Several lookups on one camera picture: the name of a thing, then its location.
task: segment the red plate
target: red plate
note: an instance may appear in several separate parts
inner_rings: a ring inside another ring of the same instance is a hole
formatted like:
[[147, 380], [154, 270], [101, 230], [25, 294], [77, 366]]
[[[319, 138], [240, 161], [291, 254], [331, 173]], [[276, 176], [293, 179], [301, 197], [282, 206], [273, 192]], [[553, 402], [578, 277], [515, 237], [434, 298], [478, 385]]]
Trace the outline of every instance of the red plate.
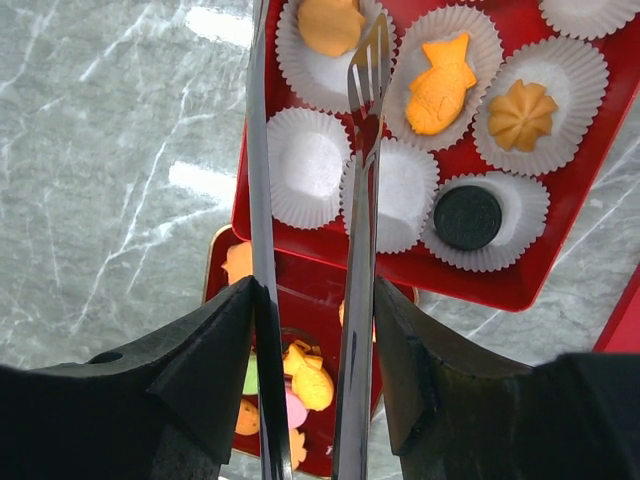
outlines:
[[[230, 226], [221, 229], [214, 237], [209, 256], [209, 267], [205, 278], [204, 300], [213, 298], [227, 285], [227, 276], [222, 269], [227, 250], [241, 240], [233, 234]], [[346, 271], [322, 263], [276, 252], [276, 276], [283, 343], [286, 346], [300, 339], [320, 349], [324, 367], [334, 381], [338, 378], [340, 338], [342, 328], [338, 318], [338, 307], [344, 298]], [[416, 301], [415, 289], [398, 286], [412, 301]], [[382, 394], [382, 379], [374, 344], [371, 405], [372, 414]], [[247, 396], [257, 406], [257, 396]], [[331, 476], [330, 446], [333, 445], [335, 422], [335, 398], [331, 406], [322, 412], [309, 412], [307, 421], [299, 428], [306, 434], [307, 459], [300, 464], [299, 471], [318, 477]], [[236, 435], [235, 449], [251, 455], [259, 455], [259, 436]]]
[[[445, 0], [380, 0], [389, 10], [401, 37], [420, 16]], [[278, 70], [275, 30], [285, 0], [272, 0], [267, 18], [266, 98], [267, 115], [285, 107], [303, 105], [291, 92]], [[525, 44], [554, 34], [540, 15], [538, 0], [485, 0], [479, 4], [496, 23], [503, 40], [505, 58]], [[640, 19], [636, 18], [614, 35], [593, 42], [609, 64], [609, 87], [602, 107], [581, 144], [576, 158], [565, 168], [540, 179], [551, 193], [551, 207], [543, 236], [512, 267], [500, 272], [472, 273], [450, 267], [423, 246], [397, 255], [378, 256], [378, 274], [394, 282], [442, 293], [470, 302], [509, 311], [531, 306], [551, 270], [571, 226], [589, 192], [607, 151], [633, 101], [640, 83], [640, 62], [633, 60], [640, 45]], [[348, 116], [339, 116], [352, 131]], [[470, 132], [455, 147], [436, 153], [441, 182], [454, 175], [483, 173], [490, 168], [475, 152]], [[251, 238], [246, 141], [240, 156], [238, 189], [233, 211], [233, 229], [242, 239]], [[274, 222], [278, 250], [345, 267], [348, 239], [342, 219], [319, 230], [299, 230]]]

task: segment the black cookie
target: black cookie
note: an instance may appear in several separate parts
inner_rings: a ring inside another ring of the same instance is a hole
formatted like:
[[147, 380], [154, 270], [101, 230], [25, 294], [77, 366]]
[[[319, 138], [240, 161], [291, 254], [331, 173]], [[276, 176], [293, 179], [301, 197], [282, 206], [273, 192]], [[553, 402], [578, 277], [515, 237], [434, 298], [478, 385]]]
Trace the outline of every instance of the black cookie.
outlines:
[[478, 250], [491, 243], [502, 224], [498, 200], [484, 188], [465, 185], [449, 190], [436, 204], [436, 234], [459, 250]]

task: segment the paper cup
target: paper cup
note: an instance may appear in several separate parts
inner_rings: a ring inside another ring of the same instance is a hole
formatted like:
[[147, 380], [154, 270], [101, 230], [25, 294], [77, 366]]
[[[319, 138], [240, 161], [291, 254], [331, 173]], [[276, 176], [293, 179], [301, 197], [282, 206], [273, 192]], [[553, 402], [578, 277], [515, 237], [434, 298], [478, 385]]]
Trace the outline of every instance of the paper cup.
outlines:
[[440, 239], [430, 217], [422, 232], [425, 246], [443, 262], [462, 270], [492, 272], [513, 265], [544, 231], [549, 209], [547, 189], [535, 179], [514, 177], [502, 172], [463, 175], [453, 177], [440, 188], [435, 205], [442, 195], [463, 185], [484, 188], [496, 197], [502, 209], [498, 235], [481, 249], [458, 250]]
[[[507, 59], [489, 88], [473, 123], [474, 143], [482, 159], [502, 170], [524, 175], [556, 171], [573, 160], [578, 145], [602, 104], [609, 71], [604, 56], [581, 40], [551, 37], [526, 45]], [[489, 134], [488, 105], [522, 79], [547, 87], [558, 105], [551, 114], [551, 135], [536, 142], [533, 152], [506, 151]]]
[[[437, 135], [419, 135], [411, 129], [405, 112], [410, 98], [409, 85], [431, 67], [422, 45], [451, 40], [464, 32], [470, 36], [467, 63], [477, 83], [467, 90], [464, 109], [452, 125]], [[473, 7], [459, 5], [440, 8], [420, 18], [402, 38], [398, 61], [385, 98], [385, 121], [391, 133], [427, 151], [455, 145], [469, 128], [487, 87], [495, 78], [502, 63], [502, 53], [494, 23]]]
[[[341, 209], [347, 234], [355, 181], [355, 157], [342, 177]], [[399, 253], [417, 245], [438, 186], [438, 164], [433, 155], [395, 139], [380, 141], [378, 188], [379, 253]]]
[[[347, 72], [355, 50], [333, 58], [307, 47], [298, 31], [298, 7], [301, 3], [302, 0], [285, 3], [278, 20], [276, 55], [282, 76], [305, 103], [327, 112], [349, 112]], [[367, 19], [362, 38], [380, 13], [387, 16], [389, 44], [395, 51], [395, 26], [387, 10], [374, 0], [360, 0], [360, 13]]]
[[624, 27], [640, 12], [640, 0], [542, 0], [542, 18], [562, 35], [593, 40]]
[[351, 149], [335, 117], [290, 108], [267, 123], [273, 216], [292, 227], [313, 229], [340, 210], [340, 178]]

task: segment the gray marble surface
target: gray marble surface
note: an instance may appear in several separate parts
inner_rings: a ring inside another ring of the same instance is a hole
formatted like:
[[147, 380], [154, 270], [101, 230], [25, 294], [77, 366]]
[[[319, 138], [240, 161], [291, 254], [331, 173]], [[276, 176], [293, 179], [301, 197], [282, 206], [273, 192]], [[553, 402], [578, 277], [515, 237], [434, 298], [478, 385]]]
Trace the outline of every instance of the gray marble surface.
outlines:
[[[0, 0], [0, 362], [84, 362], [198, 305], [230, 219], [250, 16], [249, 0]], [[639, 131], [636, 103], [533, 308], [423, 307], [523, 362], [590, 349], [640, 261]], [[381, 413], [373, 480], [401, 478], [386, 428]]]

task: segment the orange fish cookie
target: orange fish cookie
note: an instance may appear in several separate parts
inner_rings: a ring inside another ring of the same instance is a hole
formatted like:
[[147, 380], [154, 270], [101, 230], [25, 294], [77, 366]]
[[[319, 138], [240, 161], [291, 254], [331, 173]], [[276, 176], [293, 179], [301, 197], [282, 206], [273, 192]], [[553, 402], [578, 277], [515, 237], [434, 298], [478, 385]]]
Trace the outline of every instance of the orange fish cookie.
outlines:
[[309, 48], [329, 57], [356, 48], [365, 24], [353, 0], [303, 0], [298, 9], [300, 36]]
[[258, 407], [248, 400], [240, 402], [238, 420], [236, 420], [236, 433], [238, 435], [255, 435], [260, 431], [260, 413]]
[[251, 242], [244, 242], [229, 248], [227, 250], [227, 261], [222, 264], [222, 268], [227, 272], [229, 285], [233, 285], [244, 277], [253, 275]]
[[416, 133], [436, 135], [460, 115], [467, 90], [477, 82], [465, 60], [468, 46], [468, 33], [450, 42], [422, 46], [431, 68], [409, 85], [411, 97], [406, 109]]
[[297, 470], [307, 458], [307, 449], [304, 448], [304, 433], [295, 428], [289, 430], [289, 444], [291, 446], [291, 467]]
[[499, 95], [489, 103], [489, 133], [503, 150], [514, 147], [532, 152], [538, 138], [550, 135], [551, 114], [558, 105], [546, 87], [537, 83], [524, 84], [516, 80], [506, 95]]
[[322, 411], [331, 405], [333, 381], [322, 368], [321, 357], [306, 355], [292, 343], [285, 353], [284, 373], [292, 377], [291, 390], [307, 409]]
[[[340, 317], [340, 325], [344, 326], [344, 300], [342, 301], [342, 303], [340, 304], [340, 307], [338, 308], [338, 316]], [[374, 343], [376, 341], [375, 325], [373, 326], [373, 341]]]

